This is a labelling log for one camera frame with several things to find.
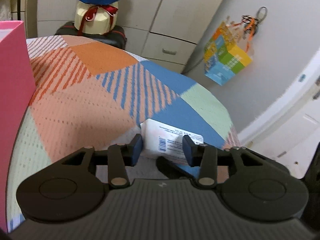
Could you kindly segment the white door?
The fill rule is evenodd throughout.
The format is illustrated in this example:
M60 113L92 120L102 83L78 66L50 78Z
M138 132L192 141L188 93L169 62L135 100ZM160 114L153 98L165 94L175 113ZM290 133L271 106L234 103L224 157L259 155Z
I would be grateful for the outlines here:
M302 178L319 143L319 52L261 116L239 133L246 146Z

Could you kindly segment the pink cardboard storage box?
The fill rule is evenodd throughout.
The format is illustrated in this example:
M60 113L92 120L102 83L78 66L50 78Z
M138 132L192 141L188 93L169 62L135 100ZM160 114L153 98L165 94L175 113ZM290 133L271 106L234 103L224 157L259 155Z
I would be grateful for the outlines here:
M7 232L6 196L16 136L35 91L24 23L1 22L1 230Z

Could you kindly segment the colourful patchwork table cloth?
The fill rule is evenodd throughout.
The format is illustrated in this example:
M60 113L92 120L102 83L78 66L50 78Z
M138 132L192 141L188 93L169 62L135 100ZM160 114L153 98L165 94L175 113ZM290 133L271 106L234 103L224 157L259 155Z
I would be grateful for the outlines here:
M25 178L84 146L126 144L146 119L219 148L239 144L227 109L189 77L84 37L31 38L27 48L36 89L11 156L8 231L24 221L16 190Z

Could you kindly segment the beige wardrobe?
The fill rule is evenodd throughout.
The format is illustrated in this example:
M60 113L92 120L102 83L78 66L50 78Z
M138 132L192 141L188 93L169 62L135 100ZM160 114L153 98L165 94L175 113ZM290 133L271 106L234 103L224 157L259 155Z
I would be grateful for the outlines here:
M117 24L127 51L183 72L222 0L120 0ZM74 20L76 0L25 0L28 37L49 36Z

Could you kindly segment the cream gift box red ribbon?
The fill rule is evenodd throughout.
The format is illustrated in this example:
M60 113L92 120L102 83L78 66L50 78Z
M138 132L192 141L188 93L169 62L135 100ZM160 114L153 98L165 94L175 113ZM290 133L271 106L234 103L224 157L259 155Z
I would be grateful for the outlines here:
M118 7L118 2L96 5L78 1L74 20L78 34L104 35L111 31L116 25Z

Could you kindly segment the colourful paper gift bag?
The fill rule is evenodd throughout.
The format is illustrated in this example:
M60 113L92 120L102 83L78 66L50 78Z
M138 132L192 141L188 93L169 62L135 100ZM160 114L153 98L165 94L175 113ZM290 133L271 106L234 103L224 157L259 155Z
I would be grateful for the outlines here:
M204 47L204 74L224 85L253 61L255 19L242 16L241 21L222 21Z

